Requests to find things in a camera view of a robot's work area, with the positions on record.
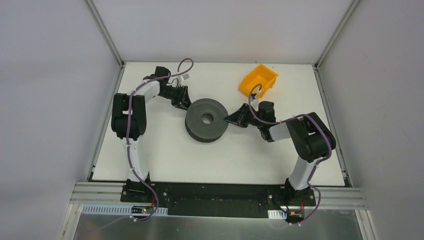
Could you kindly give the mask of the black cable spool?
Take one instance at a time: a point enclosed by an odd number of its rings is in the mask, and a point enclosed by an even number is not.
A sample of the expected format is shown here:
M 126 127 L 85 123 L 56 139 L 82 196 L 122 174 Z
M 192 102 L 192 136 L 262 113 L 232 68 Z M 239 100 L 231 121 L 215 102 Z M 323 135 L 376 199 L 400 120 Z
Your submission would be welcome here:
M 218 140 L 227 130 L 227 109 L 217 100 L 201 98 L 193 102 L 185 115 L 187 133 L 201 143 L 212 143 Z

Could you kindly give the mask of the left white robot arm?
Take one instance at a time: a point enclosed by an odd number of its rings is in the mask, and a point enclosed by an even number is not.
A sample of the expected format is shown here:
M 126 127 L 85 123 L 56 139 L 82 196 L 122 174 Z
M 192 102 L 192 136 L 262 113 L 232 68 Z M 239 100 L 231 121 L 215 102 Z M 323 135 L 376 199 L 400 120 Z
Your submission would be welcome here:
M 187 110 L 191 105 L 187 71 L 171 74 L 163 66 L 143 78 L 141 84 L 128 93 L 116 93 L 112 101 L 111 129 L 124 147 L 128 177 L 127 194 L 133 193 L 140 202 L 152 198 L 153 189 L 147 185 L 149 168 L 143 157 L 142 138 L 147 130 L 147 103 L 155 97 L 170 100 L 175 108 Z

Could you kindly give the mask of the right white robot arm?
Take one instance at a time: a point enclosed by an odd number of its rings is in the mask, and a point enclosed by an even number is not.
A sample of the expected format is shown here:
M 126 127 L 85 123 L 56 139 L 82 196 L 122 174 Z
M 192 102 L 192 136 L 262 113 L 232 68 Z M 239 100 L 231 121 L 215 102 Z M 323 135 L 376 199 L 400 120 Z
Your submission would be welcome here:
M 333 134 L 315 112 L 277 122 L 271 101 L 260 102 L 257 110 L 245 103 L 224 120 L 241 128 L 257 127 L 261 137 L 269 143 L 291 139 L 297 160 L 282 190 L 282 198 L 290 205 L 298 204 L 308 195 L 317 165 L 331 157 L 336 147 Z

